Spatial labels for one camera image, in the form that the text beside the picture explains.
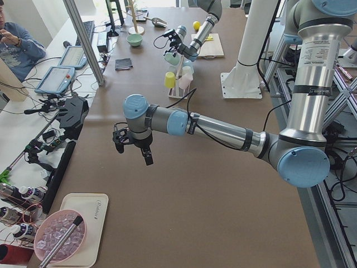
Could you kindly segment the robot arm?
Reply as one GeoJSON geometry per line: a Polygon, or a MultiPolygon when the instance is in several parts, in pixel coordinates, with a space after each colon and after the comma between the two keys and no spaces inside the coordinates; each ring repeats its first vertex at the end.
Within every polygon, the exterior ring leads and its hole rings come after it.
{"type": "Polygon", "coordinates": [[[139,147],[150,165],[153,131],[204,135],[230,149],[250,152],[298,188],[321,183],[330,172],[322,134],[327,101],[340,42],[351,32],[355,14],[355,1],[298,1],[291,8],[286,30],[301,38],[302,48],[287,125],[279,134],[149,104],[143,95],[132,94],[123,102],[128,124],[124,139],[139,147]]]}
{"type": "Polygon", "coordinates": [[[172,52],[174,57],[176,53],[183,55],[190,61],[195,61],[198,57],[198,50],[204,44],[206,38],[211,32],[212,28],[219,22],[222,14],[222,5],[219,0],[212,1],[194,1],[195,4],[206,11],[205,22],[199,28],[198,33],[195,35],[189,46],[184,44],[184,38],[187,30],[184,26],[180,25],[176,30],[170,29],[163,34],[163,37],[168,37],[170,40],[170,48],[165,51],[164,56],[168,52],[172,52]]]}

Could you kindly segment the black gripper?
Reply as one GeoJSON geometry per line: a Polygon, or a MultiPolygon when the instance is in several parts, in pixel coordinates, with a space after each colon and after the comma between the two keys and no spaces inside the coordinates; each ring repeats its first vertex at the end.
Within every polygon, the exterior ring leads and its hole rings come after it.
{"type": "Polygon", "coordinates": [[[183,55],[183,48],[182,48],[182,44],[184,43],[185,38],[181,38],[179,36],[169,36],[168,37],[169,40],[169,48],[164,52],[164,55],[170,53],[173,54],[180,54],[183,55]]]}
{"type": "Polygon", "coordinates": [[[144,139],[134,139],[134,145],[141,149],[142,156],[144,157],[145,163],[147,166],[153,164],[152,153],[150,145],[153,141],[152,136],[148,136],[144,139]]]}

